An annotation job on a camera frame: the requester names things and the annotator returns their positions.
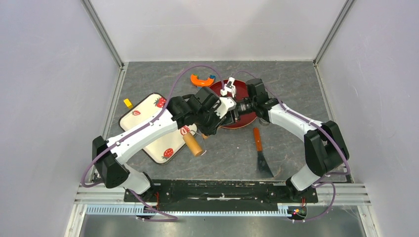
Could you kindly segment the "wooden dough roller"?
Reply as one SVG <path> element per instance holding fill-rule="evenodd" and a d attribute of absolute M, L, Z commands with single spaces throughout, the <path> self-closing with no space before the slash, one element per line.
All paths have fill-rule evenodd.
<path fill-rule="evenodd" d="M 202 143 L 199 143 L 195 136 L 201 136 L 202 138 Z M 208 139 L 208 136 L 202 134 L 199 131 L 195 131 L 195 130 L 191 130 L 189 132 L 187 132 L 185 135 L 183 135 L 183 140 L 186 144 L 186 146 L 189 148 L 189 150 L 191 151 L 192 155 L 195 157 L 198 156 L 203 156 L 206 152 L 207 152 L 207 147 L 206 147 L 206 140 Z"/>

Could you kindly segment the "strawberry pattern tray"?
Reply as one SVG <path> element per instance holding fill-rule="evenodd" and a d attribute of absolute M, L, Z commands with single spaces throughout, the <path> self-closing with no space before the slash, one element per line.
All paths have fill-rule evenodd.
<path fill-rule="evenodd" d="M 188 133 L 196 135 L 197 132 L 194 124 L 174 130 L 176 125 L 168 111 L 165 111 L 158 120 L 152 121 L 162 111 L 165 103 L 166 98 L 158 93 L 152 93 L 119 119 L 119 126 L 127 134 L 147 125 L 146 128 L 131 136 L 130 140 L 137 141 L 143 135 L 147 136 L 147 140 L 151 143 L 147 144 L 143 151 L 157 164 L 167 163 L 186 145 L 183 137 Z"/>

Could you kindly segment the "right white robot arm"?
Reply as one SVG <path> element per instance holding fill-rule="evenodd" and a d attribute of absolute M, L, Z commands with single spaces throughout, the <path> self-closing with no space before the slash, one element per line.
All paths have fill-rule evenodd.
<path fill-rule="evenodd" d="M 237 103 L 236 114 L 255 113 L 265 122 L 280 126 L 304 143 L 305 165 L 286 181 L 285 194 L 291 201 L 299 201 L 305 190 L 315 186 L 326 175 L 336 175 L 335 168 L 348 165 L 349 152 L 338 124 L 332 120 L 321 122 L 308 118 L 277 98 L 271 98 L 261 79 L 246 82 L 248 96 Z"/>

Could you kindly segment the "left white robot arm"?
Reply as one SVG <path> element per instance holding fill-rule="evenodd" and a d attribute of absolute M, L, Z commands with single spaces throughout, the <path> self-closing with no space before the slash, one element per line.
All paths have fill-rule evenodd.
<path fill-rule="evenodd" d="M 105 140 L 92 141 L 92 163 L 106 188 L 131 189 L 142 201 L 154 198 L 155 188 L 144 173 L 129 169 L 127 161 L 144 147 L 186 125 L 195 125 L 204 135 L 215 135 L 236 108 L 231 97 L 219 97 L 209 88 L 201 88 L 187 99 L 176 96 L 164 108 L 134 128 Z"/>

